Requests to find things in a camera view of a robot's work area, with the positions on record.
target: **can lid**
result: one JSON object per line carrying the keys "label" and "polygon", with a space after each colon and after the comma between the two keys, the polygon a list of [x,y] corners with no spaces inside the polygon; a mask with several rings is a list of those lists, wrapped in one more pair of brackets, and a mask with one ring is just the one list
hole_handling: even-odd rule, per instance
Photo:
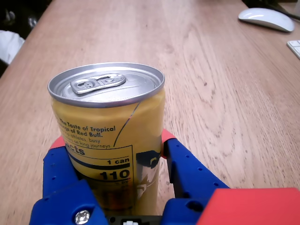
{"label": "can lid", "polygon": [[99,63],[67,70],[48,84],[50,95],[65,104],[108,108],[143,101],[164,86],[155,68],[135,63]]}

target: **blue plastic part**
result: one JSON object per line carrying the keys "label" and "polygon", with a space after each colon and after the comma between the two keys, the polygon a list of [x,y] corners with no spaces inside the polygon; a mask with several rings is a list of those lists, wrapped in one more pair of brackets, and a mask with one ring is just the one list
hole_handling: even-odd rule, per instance
{"label": "blue plastic part", "polygon": [[78,180],[66,148],[52,149],[44,158],[43,199],[34,204],[30,225],[74,225],[81,210],[90,212],[86,225],[108,224],[88,183]]}
{"label": "blue plastic part", "polygon": [[217,188],[228,188],[177,139],[165,143],[175,199],[167,202],[161,225],[196,224]]}
{"label": "blue plastic part", "polygon": [[[165,143],[175,199],[167,202],[161,225],[195,225],[216,188],[228,188],[177,139]],[[107,225],[85,180],[78,180],[65,147],[49,150],[44,158],[43,199],[33,207],[30,225],[74,225],[80,210],[91,217],[86,225]]]}
{"label": "blue plastic part", "polygon": [[43,198],[78,182],[66,147],[50,149],[44,158]]}
{"label": "blue plastic part", "polygon": [[195,225],[201,212],[188,208],[194,199],[173,198],[170,199],[164,209],[160,225]]}

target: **pull tab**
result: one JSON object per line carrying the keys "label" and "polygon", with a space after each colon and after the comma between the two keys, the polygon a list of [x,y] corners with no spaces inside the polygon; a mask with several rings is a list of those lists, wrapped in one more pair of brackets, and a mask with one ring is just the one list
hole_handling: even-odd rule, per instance
{"label": "pull tab", "polygon": [[105,74],[84,79],[74,80],[70,83],[76,94],[83,94],[92,90],[119,86],[125,83],[126,77],[121,74]]}

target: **wooden table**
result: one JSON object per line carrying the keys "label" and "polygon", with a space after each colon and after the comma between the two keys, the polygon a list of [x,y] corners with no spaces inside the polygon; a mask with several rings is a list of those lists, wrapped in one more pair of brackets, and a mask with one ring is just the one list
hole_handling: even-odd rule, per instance
{"label": "wooden table", "polygon": [[[239,22],[240,0],[55,0],[0,79],[0,224],[28,224],[60,135],[49,80],[114,61],[166,75],[165,128],[232,188],[300,187],[292,34]],[[173,197],[161,162],[157,210]]]}

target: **can rim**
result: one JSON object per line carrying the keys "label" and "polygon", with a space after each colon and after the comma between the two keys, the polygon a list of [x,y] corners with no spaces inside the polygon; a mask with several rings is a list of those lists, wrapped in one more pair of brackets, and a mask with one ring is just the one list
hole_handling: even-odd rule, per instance
{"label": "can rim", "polygon": [[[114,65],[114,66],[116,66],[116,64],[119,64],[120,66],[127,65],[127,67],[138,66],[138,67],[144,68],[144,70],[146,70],[146,68],[150,69],[150,70],[154,70],[156,73],[152,73],[152,74],[156,75],[157,77],[158,77],[157,74],[159,74],[161,77],[158,77],[158,78],[161,80],[161,83],[156,88],[154,88],[148,92],[145,92],[143,94],[137,95],[137,96],[123,98],[118,101],[102,101],[102,102],[63,97],[63,96],[60,96],[60,95],[54,93],[50,87],[51,85],[53,85],[52,84],[54,82],[53,80],[57,76],[59,76],[63,73],[67,73],[69,71],[75,70],[77,68],[83,68],[83,67],[88,67],[88,66],[97,66],[97,65]],[[150,97],[154,96],[155,94],[157,94],[164,87],[164,84],[165,84],[164,74],[154,67],[144,65],[144,64],[139,64],[139,63],[131,63],[131,62],[105,62],[105,63],[95,63],[95,64],[79,66],[79,67],[68,69],[66,71],[59,73],[54,78],[52,78],[50,80],[50,82],[48,83],[48,91],[54,99],[56,99],[59,102],[65,103],[67,105],[73,105],[73,106],[78,106],[78,107],[87,107],[87,108],[113,108],[113,107],[119,107],[119,106],[124,106],[124,105],[130,105],[133,103],[141,102],[147,98],[150,98]]]}

